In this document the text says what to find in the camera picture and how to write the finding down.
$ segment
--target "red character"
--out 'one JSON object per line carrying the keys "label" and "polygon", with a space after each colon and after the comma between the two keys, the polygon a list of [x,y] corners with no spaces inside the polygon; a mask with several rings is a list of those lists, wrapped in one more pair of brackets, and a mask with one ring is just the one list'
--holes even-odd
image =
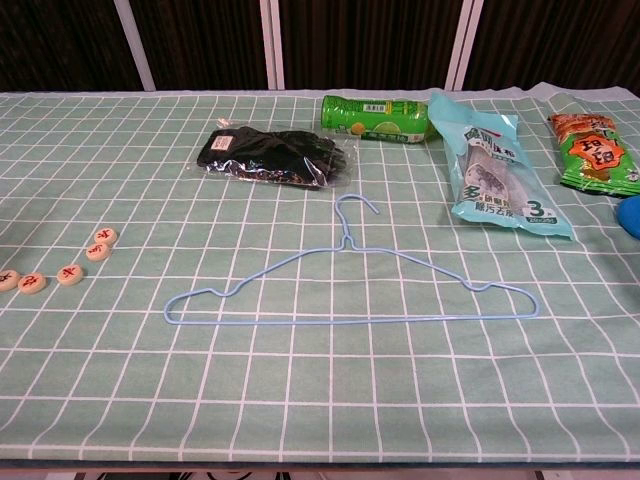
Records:
{"label": "red character", "polygon": [[22,281],[22,286],[23,287],[28,287],[29,285],[33,285],[37,281],[38,281],[37,277],[34,277],[33,275],[29,275],[29,276],[25,277],[24,280]]}

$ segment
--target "lime image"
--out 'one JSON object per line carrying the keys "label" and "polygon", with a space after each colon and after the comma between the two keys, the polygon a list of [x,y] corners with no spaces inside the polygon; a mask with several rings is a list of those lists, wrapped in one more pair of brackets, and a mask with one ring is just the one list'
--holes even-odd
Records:
{"label": "lime image", "polygon": [[398,127],[393,122],[382,122],[382,123],[379,123],[378,125],[376,125],[376,127],[373,129],[373,131],[376,132],[376,133],[391,133],[391,134],[402,133],[402,131],[400,130],[400,127]]}

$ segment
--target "hanger hook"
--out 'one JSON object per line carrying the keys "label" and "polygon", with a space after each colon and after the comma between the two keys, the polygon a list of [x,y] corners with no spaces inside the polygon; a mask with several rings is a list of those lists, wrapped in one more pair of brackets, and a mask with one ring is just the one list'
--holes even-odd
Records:
{"label": "hanger hook", "polygon": [[349,230],[349,222],[347,221],[347,217],[344,216],[344,213],[342,213],[342,210],[340,209],[340,206],[342,205],[342,202],[347,200],[347,199],[349,199],[349,198],[355,198],[356,200],[361,200],[376,215],[380,214],[380,210],[378,210],[373,203],[371,203],[367,198],[363,197],[362,195],[358,195],[356,193],[345,193],[344,195],[340,195],[336,199],[336,204],[335,204],[334,208],[336,210],[336,215],[338,215],[338,218],[340,218],[340,222],[342,222],[342,232],[343,232],[344,236],[349,238],[349,239],[351,239],[351,231]]}

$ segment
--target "snack bag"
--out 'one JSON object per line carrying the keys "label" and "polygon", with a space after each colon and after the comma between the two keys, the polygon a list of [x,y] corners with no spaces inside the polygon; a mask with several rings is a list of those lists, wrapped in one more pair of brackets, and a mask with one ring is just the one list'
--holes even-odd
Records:
{"label": "snack bag", "polygon": [[584,192],[628,197],[640,194],[640,175],[609,117],[551,115],[564,174],[561,183]]}

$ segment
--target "dark curtain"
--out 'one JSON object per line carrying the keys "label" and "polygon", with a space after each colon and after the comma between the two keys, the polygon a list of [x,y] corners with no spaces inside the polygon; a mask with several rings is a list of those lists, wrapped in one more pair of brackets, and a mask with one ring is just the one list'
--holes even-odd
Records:
{"label": "dark curtain", "polygon": [[0,91],[140,90],[113,0],[0,2]]}
{"label": "dark curtain", "polygon": [[286,88],[444,87],[462,0],[280,0]]}
{"label": "dark curtain", "polygon": [[158,90],[266,89],[259,0],[131,0]]}
{"label": "dark curtain", "polygon": [[619,85],[640,94],[637,0],[485,0],[465,90]]}

